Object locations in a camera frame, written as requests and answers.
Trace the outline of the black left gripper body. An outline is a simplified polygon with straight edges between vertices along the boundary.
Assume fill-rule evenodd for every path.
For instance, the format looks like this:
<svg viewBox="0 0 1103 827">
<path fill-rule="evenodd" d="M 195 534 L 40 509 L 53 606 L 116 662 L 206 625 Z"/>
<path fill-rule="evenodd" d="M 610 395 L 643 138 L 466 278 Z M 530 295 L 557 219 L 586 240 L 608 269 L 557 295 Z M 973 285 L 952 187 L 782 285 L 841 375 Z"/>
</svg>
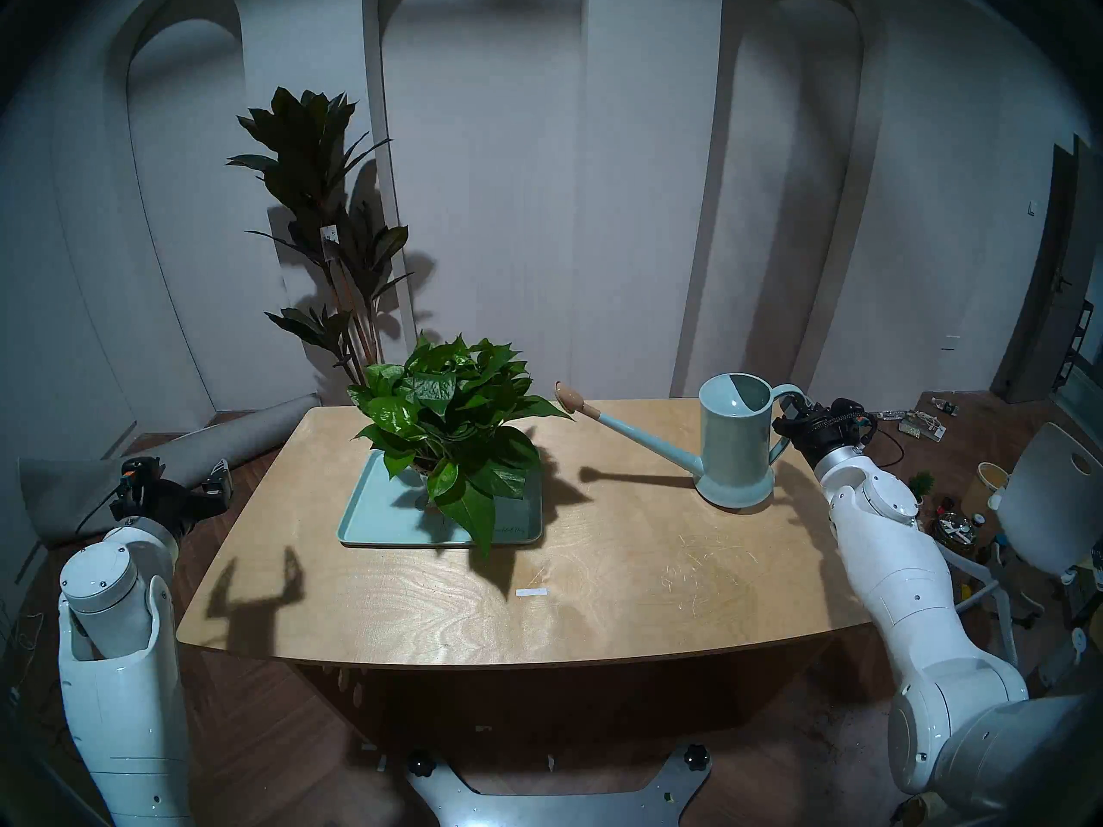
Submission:
<svg viewBox="0 0 1103 827">
<path fill-rule="evenodd" d="M 212 501 L 171 481 L 125 481 L 113 500 L 113 518 L 148 518 L 173 537 L 185 537 L 212 517 Z"/>
</svg>

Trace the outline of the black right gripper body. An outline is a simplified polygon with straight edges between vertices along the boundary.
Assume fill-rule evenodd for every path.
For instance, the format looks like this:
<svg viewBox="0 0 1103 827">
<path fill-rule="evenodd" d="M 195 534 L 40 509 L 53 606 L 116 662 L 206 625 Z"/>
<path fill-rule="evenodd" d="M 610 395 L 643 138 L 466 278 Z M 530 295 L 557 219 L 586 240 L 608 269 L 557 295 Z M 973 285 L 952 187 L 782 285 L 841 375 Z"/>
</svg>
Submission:
<svg viewBox="0 0 1103 827">
<path fill-rule="evenodd" d="M 815 404 L 802 417 L 802 455 L 814 469 L 839 448 L 865 449 L 877 431 L 877 416 L 855 400 Z"/>
</svg>

